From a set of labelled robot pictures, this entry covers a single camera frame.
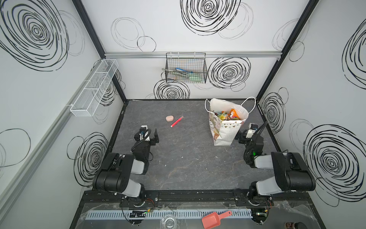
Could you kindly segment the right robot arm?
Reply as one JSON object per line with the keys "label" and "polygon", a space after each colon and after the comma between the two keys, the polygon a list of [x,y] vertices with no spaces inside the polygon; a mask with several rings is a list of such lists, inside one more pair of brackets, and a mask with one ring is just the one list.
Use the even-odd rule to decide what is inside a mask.
{"label": "right robot arm", "polygon": [[261,181],[254,181],[248,189],[248,199],[271,196],[285,192],[314,191],[316,181],[299,153],[271,152],[263,154],[264,138],[260,131],[247,137],[249,130],[238,132],[235,139],[245,145],[244,161],[255,169],[271,169],[274,175]]}

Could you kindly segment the green orange snack bag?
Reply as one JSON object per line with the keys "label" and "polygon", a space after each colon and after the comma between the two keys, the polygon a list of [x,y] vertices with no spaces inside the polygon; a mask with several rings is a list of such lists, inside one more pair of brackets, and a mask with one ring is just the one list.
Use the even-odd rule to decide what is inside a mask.
{"label": "green orange snack bag", "polygon": [[237,114],[235,109],[231,109],[228,116],[229,116],[230,120],[240,120],[240,117]]}

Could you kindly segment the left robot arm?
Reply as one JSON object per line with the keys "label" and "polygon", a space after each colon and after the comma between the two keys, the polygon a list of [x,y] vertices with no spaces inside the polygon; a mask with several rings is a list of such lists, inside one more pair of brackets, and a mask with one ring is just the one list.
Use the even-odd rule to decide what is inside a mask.
{"label": "left robot arm", "polygon": [[130,176],[147,173],[153,160],[151,147],[159,143],[157,129],[152,131],[147,126],[141,126],[134,140],[129,154],[109,153],[105,157],[93,178],[93,189],[144,201],[144,185],[133,181]]}

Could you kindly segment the white patterned paper bag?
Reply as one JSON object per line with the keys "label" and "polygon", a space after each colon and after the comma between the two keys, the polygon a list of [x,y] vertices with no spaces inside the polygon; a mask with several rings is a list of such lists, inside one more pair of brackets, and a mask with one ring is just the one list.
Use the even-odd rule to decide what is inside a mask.
{"label": "white patterned paper bag", "polygon": [[[254,105],[251,110],[244,108],[244,104],[253,100]],[[253,112],[257,105],[254,97],[247,98],[241,104],[229,102],[227,100],[213,98],[205,100],[205,110],[209,115],[209,127],[215,146],[229,146],[234,140],[234,137],[249,118],[249,114]],[[230,120],[229,112],[235,109],[240,117],[240,120]]]}

